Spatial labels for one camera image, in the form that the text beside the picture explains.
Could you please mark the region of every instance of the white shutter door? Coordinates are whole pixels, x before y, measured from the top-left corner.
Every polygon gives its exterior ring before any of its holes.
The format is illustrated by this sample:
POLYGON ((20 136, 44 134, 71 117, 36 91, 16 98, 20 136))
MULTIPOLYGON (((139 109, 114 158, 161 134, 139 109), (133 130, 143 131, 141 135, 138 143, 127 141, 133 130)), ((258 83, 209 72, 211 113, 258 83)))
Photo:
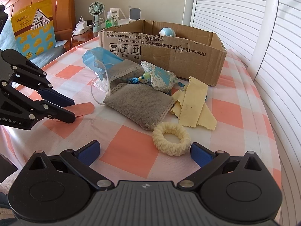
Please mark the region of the white shutter door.
POLYGON ((280 222, 301 221, 301 0, 279 0, 272 37, 255 78, 281 161, 280 222))
POLYGON ((266 0, 196 0, 193 27, 218 34, 246 65, 259 36, 266 0))

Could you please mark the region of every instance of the wine glass symbol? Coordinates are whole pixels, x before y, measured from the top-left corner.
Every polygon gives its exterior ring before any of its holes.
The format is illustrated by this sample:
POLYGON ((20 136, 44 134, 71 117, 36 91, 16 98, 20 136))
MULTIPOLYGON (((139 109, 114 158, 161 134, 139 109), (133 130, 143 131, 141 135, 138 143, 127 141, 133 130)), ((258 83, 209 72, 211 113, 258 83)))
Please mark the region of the wine glass symbol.
POLYGON ((117 46, 118 46, 118 45, 116 45, 116 44, 112 44, 112 45, 111 45, 111 47, 113 48, 113 51, 114 51, 114 52, 116 52, 116 51, 115 51, 115 48, 117 48, 117 46))

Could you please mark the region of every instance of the yellow snack bag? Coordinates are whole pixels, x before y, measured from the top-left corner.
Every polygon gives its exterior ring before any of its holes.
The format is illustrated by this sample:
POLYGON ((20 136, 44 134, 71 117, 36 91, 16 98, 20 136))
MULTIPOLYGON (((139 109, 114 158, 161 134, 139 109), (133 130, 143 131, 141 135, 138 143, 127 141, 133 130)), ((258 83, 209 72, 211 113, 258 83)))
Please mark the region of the yellow snack bag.
POLYGON ((19 52, 27 58, 56 46, 51 0, 33 3, 11 18, 19 52))

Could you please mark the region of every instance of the pink checkered bedsheet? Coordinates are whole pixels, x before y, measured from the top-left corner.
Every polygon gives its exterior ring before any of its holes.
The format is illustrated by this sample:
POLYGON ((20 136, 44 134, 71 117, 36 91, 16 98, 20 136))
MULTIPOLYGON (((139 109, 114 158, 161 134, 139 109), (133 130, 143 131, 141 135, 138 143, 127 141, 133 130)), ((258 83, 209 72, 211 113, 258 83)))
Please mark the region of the pink checkered bedsheet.
MULTIPOLYGON (((180 157, 160 153, 152 142, 151 131, 94 101, 90 89, 95 74, 85 67, 82 55, 97 46, 98 38, 95 38, 44 67, 55 90, 73 98, 76 104, 92 102, 94 113, 79 117, 72 124, 45 118, 31 131, 0 126, 0 153, 21 169, 36 150, 57 155, 65 149, 76 150, 98 140, 101 155, 91 167, 115 184, 123 179, 177 183, 199 169, 189 153, 180 157)), ((31 89, 20 91, 33 100, 41 99, 31 89)), ((93 92, 97 98, 104 97, 95 87, 93 92)), ((235 156, 255 151, 281 186, 280 161, 267 113, 246 68, 232 51, 228 51, 217 86, 209 87, 206 103, 218 121, 216 130, 201 126, 186 128, 192 142, 235 156)), ((178 122, 178 119, 169 113, 164 121, 178 122)))

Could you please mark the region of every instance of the green bottle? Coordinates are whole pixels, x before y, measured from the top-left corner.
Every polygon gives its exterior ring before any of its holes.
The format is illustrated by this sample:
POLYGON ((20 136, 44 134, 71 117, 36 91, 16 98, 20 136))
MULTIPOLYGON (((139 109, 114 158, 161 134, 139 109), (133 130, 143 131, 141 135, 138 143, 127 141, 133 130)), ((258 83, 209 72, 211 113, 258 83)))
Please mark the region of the green bottle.
POLYGON ((108 16, 107 16, 107 18, 106 18, 106 28, 109 28, 109 27, 111 27, 112 26, 112 17, 111 17, 111 12, 110 11, 108 11, 108 16))

